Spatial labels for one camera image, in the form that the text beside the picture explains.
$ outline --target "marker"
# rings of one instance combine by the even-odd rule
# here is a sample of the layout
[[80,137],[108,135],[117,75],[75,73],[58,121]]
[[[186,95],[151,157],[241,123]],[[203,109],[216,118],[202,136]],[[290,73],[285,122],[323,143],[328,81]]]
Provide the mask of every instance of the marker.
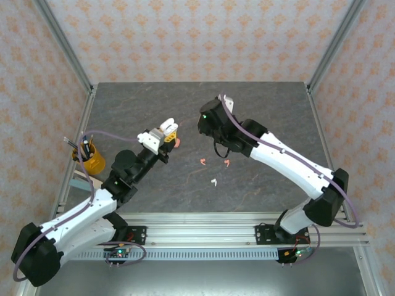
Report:
[[83,142],[83,148],[86,156],[91,155],[91,149],[89,149],[89,144],[87,140]]
[[85,141],[86,140],[86,136],[83,136],[82,137],[82,141]]

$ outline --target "floor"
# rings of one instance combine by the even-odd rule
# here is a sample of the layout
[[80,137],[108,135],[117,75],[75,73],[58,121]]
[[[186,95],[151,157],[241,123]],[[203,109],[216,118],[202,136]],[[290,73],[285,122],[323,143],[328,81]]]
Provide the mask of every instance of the floor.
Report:
[[352,248],[325,248],[308,263],[143,261],[110,269],[70,261],[37,296],[366,296]]
[[[254,119],[283,143],[326,166],[325,154],[303,83],[100,83],[88,130],[104,130],[135,138],[145,129],[173,117],[181,146],[167,165],[158,163],[136,185],[138,193],[119,212],[282,212],[306,199],[304,192],[275,170],[241,154],[230,154],[230,166],[216,156],[211,138],[198,133],[199,109],[224,90],[235,100],[239,120]],[[95,136],[105,157],[105,180],[116,154],[135,153],[139,144]],[[200,159],[206,159],[206,166]],[[217,179],[217,187],[211,179]],[[87,198],[70,190],[66,210]]]

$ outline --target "gray stone tabletop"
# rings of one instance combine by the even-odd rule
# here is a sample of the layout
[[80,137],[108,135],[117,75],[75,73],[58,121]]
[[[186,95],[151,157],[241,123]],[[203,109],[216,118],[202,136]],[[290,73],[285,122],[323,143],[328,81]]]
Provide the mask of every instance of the gray stone tabletop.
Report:
[[[326,166],[325,154],[303,83],[99,83],[88,130],[104,130],[135,138],[173,117],[181,146],[169,163],[157,165],[136,185],[137,194],[118,211],[133,212],[280,212],[306,199],[295,184],[270,167],[231,153],[230,166],[216,156],[212,139],[198,133],[199,109],[220,91],[235,101],[239,120],[254,119],[283,143]],[[141,145],[94,136],[106,159],[105,180],[116,154]],[[206,159],[206,166],[200,159]],[[217,187],[210,180],[217,179]],[[70,190],[67,208],[88,193]]]

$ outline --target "orange object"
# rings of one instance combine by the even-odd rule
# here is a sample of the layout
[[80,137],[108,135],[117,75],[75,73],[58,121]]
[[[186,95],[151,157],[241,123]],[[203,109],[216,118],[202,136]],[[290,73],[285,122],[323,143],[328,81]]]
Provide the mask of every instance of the orange object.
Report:
[[174,148],[178,148],[178,146],[181,144],[181,140],[177,138],[177,140],[175,140],[175,145]]
[[[106,160],[99,151],[96,150],[96,147],[93,144],[91,146],[91,152],[93,153],[93,156],[84,162],[84,167],[89,175],[97,175],[104,170]],[[74,149],[72,152],[72,158],[75,158],[76,155],[77,151]]]

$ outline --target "small white object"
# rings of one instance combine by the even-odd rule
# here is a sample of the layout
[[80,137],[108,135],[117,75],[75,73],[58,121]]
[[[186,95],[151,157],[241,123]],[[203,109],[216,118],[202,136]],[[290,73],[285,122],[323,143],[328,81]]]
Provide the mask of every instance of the small white object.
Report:
[[163,131],[165,136],[175,132],[178,128],[178,124],[174,122],[174,118],[169,118],[163,124],[160,125],[160,130]]

